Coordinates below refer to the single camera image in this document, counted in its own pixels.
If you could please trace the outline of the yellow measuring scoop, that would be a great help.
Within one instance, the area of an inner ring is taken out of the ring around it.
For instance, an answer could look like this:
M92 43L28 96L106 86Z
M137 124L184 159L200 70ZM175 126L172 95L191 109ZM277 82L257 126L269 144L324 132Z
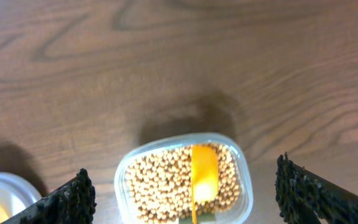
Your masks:
M195 145L191 150L192 223L197 224L195 203L212 201L219 192L219 165L213 148Z

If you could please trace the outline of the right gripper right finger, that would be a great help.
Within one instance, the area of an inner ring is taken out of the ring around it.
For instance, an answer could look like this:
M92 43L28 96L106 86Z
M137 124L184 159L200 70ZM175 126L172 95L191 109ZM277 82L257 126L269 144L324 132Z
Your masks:
M358 224L358 195L353 194L289 160L277 159L275 200L287 224Z

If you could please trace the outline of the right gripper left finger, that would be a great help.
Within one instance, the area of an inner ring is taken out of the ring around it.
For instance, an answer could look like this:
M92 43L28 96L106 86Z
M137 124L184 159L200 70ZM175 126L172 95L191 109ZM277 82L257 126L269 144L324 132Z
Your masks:
M97 203L86 169L1 224L92 224Z

